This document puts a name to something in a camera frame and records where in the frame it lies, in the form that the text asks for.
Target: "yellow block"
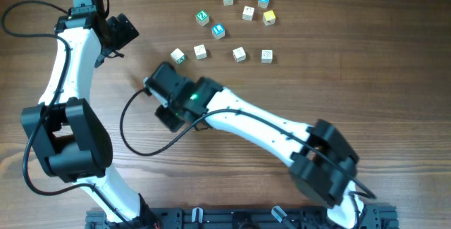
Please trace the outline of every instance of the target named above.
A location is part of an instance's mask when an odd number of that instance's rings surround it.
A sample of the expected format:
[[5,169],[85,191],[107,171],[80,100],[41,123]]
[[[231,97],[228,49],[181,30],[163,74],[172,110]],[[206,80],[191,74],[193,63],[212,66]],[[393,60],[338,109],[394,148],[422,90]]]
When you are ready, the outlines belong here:
[[266,19],[266,20],[273,20],[273,19],[276,19],[276,15],[274,14],[274,11],[272,11],[272,10],[263,13],[263,15],[265,15],[265,19]]

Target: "brown wooden surface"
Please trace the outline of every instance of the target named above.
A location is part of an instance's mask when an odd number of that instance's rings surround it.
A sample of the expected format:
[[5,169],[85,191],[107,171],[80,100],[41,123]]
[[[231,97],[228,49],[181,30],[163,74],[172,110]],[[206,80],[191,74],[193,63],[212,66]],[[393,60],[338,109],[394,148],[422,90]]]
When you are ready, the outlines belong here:
[[[0,0],[0,11],[20,0]],[[72,0],[44,0],[64,8]],[[241,19],[256,7],[254,21]],[[111,0],[111,14],[125,13],[141,35],[124,59],[96,69],[92,107],[114,145],[114,163],[151,207],[311,204],[290,181],[287,168],[268,152],[224,132],[190,132],[167,152],[138,157],[118,133],[131,94],[175,48],[188,60],[178,71],[209,76],[243,99],[291,120],[326,119],[360,155],[359,179],[397,206],[402,228],[451,227],[451,0],[271,0],[275,25],[265,27],[257,0]],[[206,27],[194,15],[210,14]],[[45,6],[14,11],[7,26],[51,32],[60,13]],[[226,37],[214,40],[211,25]],[[205,44],[198,61],[193,46]],[[247,60],[234,62],[244,47]],[[259,62],[272,49],[271,65]],[[54,64],[56,42],[19,39],[0,32],[0,228],[81,228],[97,205],[82,191],[37,196],[21,173],[27,141],[20,112],[34,106]],[[125,119],[126,136],[140,151],[174,137],[153,116],[154,98],[139,97]],[[56,190],[35,155],[37,186]]]

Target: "table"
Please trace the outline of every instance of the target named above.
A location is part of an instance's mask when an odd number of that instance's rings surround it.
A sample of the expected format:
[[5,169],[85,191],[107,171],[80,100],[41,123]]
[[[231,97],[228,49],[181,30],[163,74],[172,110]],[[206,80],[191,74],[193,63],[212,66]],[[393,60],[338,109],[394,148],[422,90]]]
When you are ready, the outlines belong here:
[[[20,0],[0,0],[0,11]],[[49,1],[65,9],[72,0]],[[252,22],[244,6],[255,7]],[[209,13],[206,27],[195,14]],[[179,48],[188,60],[177,71],[193,80],[215,79],[238,96],[276,115],[314,124],[332,122],[360,155],[358,178],[380,202],[397,207],[402,228],[451,227],[451,0],[271,0],[275,25],[264,26],[257,0],[111,0],[140,36],[125,58],[96,69],[91,105],[108,130],[114,160],[150,207],[297,207],[312,204],[275,157],[237,136],[189,132],[161,155],[128,151],[118,132],[123,106],[162,61]],[[61,15],[46,6],[14,10],[15,31],[52,32]],[[223,39],[211,26],[222,23]],[[209,57],[198,61],[193,47]],[[236,63],[232,50],[247,60]],[[262,49],[274,62],[260,63]],[[23,108],[34,106],[49,81],[56,55],[51,39],[20,39],[0,32],[0,228],[81,228],[97,205],[82,191],[37,196],[21,173],[27,141]],[[154,98],[139,96],[125,119],[125,134],[140,151],[169,142],[154,117]],[[49,179],[34,154],[30,174],[45,190]]]

